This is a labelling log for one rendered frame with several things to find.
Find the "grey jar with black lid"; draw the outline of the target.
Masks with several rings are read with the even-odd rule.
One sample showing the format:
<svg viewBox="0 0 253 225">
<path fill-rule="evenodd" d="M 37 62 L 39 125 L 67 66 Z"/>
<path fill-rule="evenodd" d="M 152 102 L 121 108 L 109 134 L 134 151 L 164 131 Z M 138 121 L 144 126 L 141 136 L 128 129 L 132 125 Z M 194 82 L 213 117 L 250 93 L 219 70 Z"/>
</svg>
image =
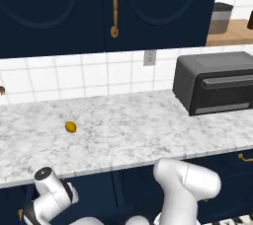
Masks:
<svg viewBox="0 0 253 225">
<path fill-rule="evenodd" d="M 232 9 L 232 5 L 222 2 L 216 2 L 213 5 L 209 28 L 210 35 L 220 35 L 227 31 Z"/>
</svg>

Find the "wooden shelf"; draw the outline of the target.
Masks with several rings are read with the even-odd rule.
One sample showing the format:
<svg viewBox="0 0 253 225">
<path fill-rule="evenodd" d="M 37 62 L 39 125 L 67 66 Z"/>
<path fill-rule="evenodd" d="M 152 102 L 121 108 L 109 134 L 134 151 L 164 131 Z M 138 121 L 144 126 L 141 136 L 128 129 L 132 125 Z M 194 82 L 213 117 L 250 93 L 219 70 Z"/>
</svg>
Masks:
<svg viewBox="0 0 253 225">
<path fill-rule="evenodd" d="M 231 20 L 224 34 L 208 35 L 206 46 L 225 46 L 253 43 L 253 30 L 247 20 Z"/>
</svg>

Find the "black object on shelf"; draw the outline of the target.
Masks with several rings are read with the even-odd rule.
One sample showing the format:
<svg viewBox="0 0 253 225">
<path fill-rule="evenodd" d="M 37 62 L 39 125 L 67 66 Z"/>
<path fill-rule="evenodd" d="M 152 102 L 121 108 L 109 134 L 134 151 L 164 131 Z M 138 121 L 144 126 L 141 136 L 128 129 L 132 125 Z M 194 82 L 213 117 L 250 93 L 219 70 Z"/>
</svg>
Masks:
<svg viewBox="0 0 253 225">
<path fill-rule="evenodd" d="M 247 24 L 247 29 L 253 30 L 253 11 L 251 12 L 251 15 Z"/>
</svg>

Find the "grey wall outlet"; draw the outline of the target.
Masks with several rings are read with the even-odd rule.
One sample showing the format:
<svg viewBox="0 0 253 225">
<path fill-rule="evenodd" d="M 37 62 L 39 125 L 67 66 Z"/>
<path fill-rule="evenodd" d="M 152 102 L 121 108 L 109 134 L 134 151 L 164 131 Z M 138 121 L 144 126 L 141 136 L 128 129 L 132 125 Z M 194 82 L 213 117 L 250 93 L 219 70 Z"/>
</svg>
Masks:
<svg viewBox="0 0 253 225">
<path fill-rule="evenodd" d="M 156 51 L 155 50 L 146 50 L 144 52 L 143 65 L 152 66 L 156 62 Z"/>
</svg>

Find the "navy base cabinet front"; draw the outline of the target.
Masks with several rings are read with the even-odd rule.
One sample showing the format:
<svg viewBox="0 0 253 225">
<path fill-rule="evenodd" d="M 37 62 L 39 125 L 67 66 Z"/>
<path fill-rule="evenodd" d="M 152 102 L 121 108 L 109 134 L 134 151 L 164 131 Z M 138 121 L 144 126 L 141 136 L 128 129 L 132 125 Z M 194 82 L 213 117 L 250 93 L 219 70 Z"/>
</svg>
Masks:
<svg viewBox="0 0 253 225">
<path fill-rule="evenodd" d="M 239 153 L 253 158 L 250 149 L 188 159 L 218 173 L 221 180 L 217 197 L 198 202 L 198 220 L 202 224 L 253 213 L 253 162 L 239 160 Z"/>
</svg>

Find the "navy base cabinet door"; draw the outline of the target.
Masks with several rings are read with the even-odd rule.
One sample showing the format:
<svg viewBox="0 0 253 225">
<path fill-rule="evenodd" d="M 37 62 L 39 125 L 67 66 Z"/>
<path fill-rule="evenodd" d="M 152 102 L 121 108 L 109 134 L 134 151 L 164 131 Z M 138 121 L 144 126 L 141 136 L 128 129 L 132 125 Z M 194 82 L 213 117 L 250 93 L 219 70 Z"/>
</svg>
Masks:
<svg viewBox="0 0 253 225">
<path fill-rule="evenodd" d="M 87 216 L 106 225 L 117 225 L 119 211 L 112 176 L 109 173 L 68 179 L 79 194 L 79 201 L 52 219 L 52 225 L 67 225 Z M 0 225 L 25 225 L 18 210 L 39 197 L 34 185 L 0 188 Z"/>
</svg>

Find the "black toaster oven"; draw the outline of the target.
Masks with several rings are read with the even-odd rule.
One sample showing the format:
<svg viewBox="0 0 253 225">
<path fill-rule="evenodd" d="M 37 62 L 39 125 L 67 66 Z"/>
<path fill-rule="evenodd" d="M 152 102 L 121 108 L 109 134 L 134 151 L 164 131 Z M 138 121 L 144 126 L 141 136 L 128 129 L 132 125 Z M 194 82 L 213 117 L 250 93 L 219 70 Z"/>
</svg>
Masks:
<svg viewBox="0 0 253 225">
<path fill-rule="evenodd" d="M 253 55 L 179 56 L 172 91 L 189 115 L 253 109 Z"/>
</svg>

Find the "yellow lemon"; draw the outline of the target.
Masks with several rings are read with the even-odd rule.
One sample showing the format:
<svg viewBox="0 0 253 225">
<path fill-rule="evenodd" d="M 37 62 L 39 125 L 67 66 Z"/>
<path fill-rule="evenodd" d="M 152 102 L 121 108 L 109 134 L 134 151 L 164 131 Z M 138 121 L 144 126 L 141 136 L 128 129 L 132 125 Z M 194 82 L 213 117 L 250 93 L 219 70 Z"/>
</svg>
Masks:
<svg viewBox="0 0 253 225">
<path fill-rule="evenodd" d="M 74 133 L 77 130 L 77 126 L 73 121 L 67 121 L 65 123 L 65 129 L 70 133 Z"/>
</svg>

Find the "navy cupboard door plain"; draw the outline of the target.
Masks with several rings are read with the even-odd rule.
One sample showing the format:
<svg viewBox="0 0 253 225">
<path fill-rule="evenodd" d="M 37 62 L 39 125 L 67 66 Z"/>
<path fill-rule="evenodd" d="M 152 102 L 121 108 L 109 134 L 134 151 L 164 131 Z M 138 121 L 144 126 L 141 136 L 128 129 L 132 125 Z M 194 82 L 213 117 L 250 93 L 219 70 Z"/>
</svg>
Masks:
<svg viewBox="0 0 253 225">
<path fill-rule="evenodd" d="M 0 0 L 0 58 L 103 50 L 102 0 Z"/>
</svg>

